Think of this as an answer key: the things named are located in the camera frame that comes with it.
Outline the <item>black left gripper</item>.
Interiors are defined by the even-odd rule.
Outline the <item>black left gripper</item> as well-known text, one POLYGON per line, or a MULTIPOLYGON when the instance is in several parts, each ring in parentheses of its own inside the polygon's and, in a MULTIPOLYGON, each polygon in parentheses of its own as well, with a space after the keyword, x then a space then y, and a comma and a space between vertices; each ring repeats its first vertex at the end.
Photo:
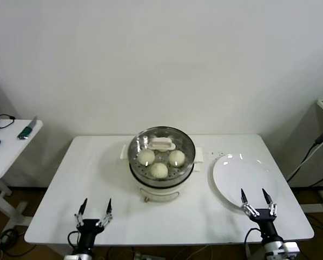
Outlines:
POLYGON ((80 240, 78 242, 77 251, 89 251, 94 248, 95 238, 98 234, 104 231, 104 227, 113 219, 111 199, 107 206, 106 214, 100 220, 98 219, 84 219, 83 214, 87 205, 87 198, 80 206, 78 213, 74 214, 76 226, 80 233, 80 240))

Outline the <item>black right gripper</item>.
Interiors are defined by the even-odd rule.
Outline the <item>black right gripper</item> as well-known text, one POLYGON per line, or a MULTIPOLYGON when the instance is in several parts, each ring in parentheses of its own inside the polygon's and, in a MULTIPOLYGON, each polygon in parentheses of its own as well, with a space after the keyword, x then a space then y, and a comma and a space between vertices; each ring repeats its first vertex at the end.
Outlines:
POLYGON ((272 197, 262 189, 263 196, 269 209, 255 209, 247 200, 244 190, 241 189, 242 209, 248 217, 254 217, 254 222, 260 228, 262 243, 267 244, 271 242, 280 241, 280 236, 273 224, 277 214, 277 204, 273 203, 272 197))

